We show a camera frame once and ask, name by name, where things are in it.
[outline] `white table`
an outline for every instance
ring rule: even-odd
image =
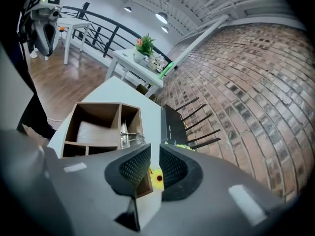
[[[117,77],[112,77],[104,82],[83,101],[85,102],[121,102],[141,109],[143,134],[146,143],[151,143],[151,169],[159,169],[159,144],[161,141],[160,109],[161,107],[152,100],[124,83]],[[63,121],[48,147],[53,148],[60,158],[63,139],[69,126],[69,116]],[[161,191],[154,190],[152,193],[136,199],[139,223],[143,228],[156,214],[161,204]]]
[[[68,28],[67,36],[65,38],[65,50],[64,50],[64,61],[63,61],[64,64],[67,65],[68,60],[69,60],[69,47],[70,47],[70,40],[71,40],[72,32],[76,29],[86,27],[84,36],[82,38],[81,47],[80,47],[80,52],[81,52],[91,23],[82,19],[68,17],[68,18],[59,18],[57,20],[57,24],[60,27]]]
[[[147,82],[147,84],[150,84],[152,86],[145,94],[146,97],[150,97],[153,93],[155,93],[158,88],[163,87],[163,80],[158,77],[158,74],[150,71],[148,68],[137,64],[133,60],[133,49],[113,51],[113,60],[107,71],[105,81],[113,76],[117,63],[125,67],[125,74],[122,76],[121,80],[124,80],[126,73],[130,70],[134,74],[138,75],[145,82]]]

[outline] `white ceiling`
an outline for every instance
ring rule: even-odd
[[[229,15],[229,21],[257,16],[295,18],[285,0],[129,0],[154,13],[165,12],[181,35]]]

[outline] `cable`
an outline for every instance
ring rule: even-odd
[[[52,121],[54,121],[54,122],[63,122],[63,120],[54,120],[54,119],[51,119],[51,118],[48,118],[48,117],[47,117],[47,119],[48,119],[48,120],[52,120]]]

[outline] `black metal railing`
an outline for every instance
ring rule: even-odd
[[[121,50],[121,48],[131,49],[135,45],[135,39],[141,38],[139,34],[129,29],[128,27],[110,18],[107,18],[105,16],[96,14],[88,10],[70,6],[63,6],[61,13],[63,17],[75,17],[91,22],[91,26],[89,27],[85,43],[91,46],[92,48],[102,52],[103,57],[109,56],[112,58],[111,52],[109,52],[109,50],[115,51]],[[98,18],[97,20],[99,22],[96,23],[95,20],[93,21],[90,20],[87,17],[87,15],[89,17]],[[105,24],[106,25],[109,24],[108,27],[105,27],[104,24],[102,24],[102,21],[100,21],[100,19],[106,21]],[[76,29],[73,31],[72,38],[77,37],[78,39],[82,40],[83,35],[84,33],[82,31]],[[172,60],[163,52],[161,52],[158,48],[154,47],[154,51],[157,54],[161,54],[164,57],[165,63],[163,64],[163,69],[170,62],[172,62]]]

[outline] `wooden floor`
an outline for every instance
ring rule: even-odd
[[[61,40],[48,61],[45,61],[39,52],[37,58],[30,58],[27,46],[25,49],[29,72],[48,118],[64,120],[77,101],[82,101],[104,82],[108,67],[86,53],[79,52],[79,49],[73,46],[69,50],[69,62],[64,65],[64,48]],[[51,120],[48,122],[54,129],[62,123]],[[31,129],[26,130],[39,144],[47,144],[45,139]]]

